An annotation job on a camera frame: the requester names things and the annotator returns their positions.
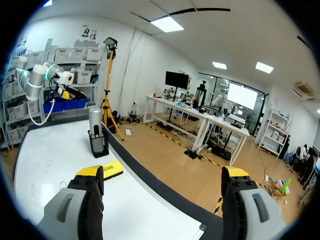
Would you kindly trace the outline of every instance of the ceiling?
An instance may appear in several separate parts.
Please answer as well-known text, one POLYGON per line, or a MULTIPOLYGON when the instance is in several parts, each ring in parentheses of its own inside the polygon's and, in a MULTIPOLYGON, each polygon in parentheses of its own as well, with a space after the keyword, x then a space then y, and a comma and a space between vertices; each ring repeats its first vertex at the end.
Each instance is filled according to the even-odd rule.
POLYGON ((200 69, 245 79, 262 87, 276 84, 290 90, 303 81, 315 91, 320 108, 319 72, 303 35, 271 0, 53 0, 32 21, 61 16, 86 15, 111 19, 139 30, 171 46, 200 69), (172 15, 184 30, 162 32, 131 12, 149 20, 192 8, 224 8, 230 11, 193 11, 172 15), (255 69, 257 61, 274 67, 271 74, 255 69), (224 63, 227 70, 212 62, 224 63))

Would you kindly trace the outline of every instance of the ceiling light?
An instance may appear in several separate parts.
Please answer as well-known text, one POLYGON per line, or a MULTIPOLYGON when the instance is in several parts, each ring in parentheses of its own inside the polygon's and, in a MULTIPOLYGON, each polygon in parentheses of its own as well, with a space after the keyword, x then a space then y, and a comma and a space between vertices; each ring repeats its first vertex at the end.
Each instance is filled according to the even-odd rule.
POLYGON ((165 33, 184 30, 172 17, 166 16, 158 20, 152 21, 151 24, 161 29, 165 33))
POLYGON ((44 8, 44 7, 48 7, 50 5, 52 5, 52 0, 47 1, 45 4, 42 5, 42 7, 44 8))
POLYGON ((262 72, 265 72, 267 74, 270 74, 273 71, 273 67, 272 66, 268 66, 262 62, 257 61, 256 65, 255 65, 255 69, 258 69, 262 72))
POLYGON ((215 68, 218 68, 218 69, 227 69, 227 65, 225 65, 224 63, 219 63, 219 62, 213 61, 212 64, 213 64, 213 66, 214 66, 215 68))

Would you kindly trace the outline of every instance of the red marker scribble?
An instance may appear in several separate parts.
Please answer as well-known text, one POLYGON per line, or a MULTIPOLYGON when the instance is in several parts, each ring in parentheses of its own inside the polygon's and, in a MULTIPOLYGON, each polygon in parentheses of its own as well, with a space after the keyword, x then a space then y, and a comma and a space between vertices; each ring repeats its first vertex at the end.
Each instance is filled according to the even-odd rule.
POLYGON ((49 167, 52 164, 52 160, 46 162, 46 166, 49 167))
POLYGON ((65 181, 60 182, 59 188, 60 190, 67 187, 67 183, 65 181))
POLYGON ((35 195, 35 188, 36 188, 36 185, 33 183, 32 186, 31 186, 31 195, 32 196, 35 195))

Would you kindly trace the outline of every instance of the air conditioner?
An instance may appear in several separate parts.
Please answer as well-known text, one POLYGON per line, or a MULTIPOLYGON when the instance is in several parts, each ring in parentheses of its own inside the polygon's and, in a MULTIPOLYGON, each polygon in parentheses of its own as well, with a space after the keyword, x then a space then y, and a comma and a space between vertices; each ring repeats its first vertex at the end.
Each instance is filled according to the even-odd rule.
POLYGON ((316 99, 314 96, 314 90, 307 83, 302 81, 295 83, 291 91, 301 101, 310 102, 316 99))

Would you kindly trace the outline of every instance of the power strip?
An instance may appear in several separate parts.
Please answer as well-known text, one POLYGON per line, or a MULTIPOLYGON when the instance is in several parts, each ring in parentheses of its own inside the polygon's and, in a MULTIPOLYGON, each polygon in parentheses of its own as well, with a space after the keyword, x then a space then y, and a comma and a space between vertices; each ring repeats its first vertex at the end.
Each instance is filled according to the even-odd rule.
POLYGON ((131 136, 131 131, 130 131, 130 129, 126 129, 126 130, 125 130, 125 135, 131 136))

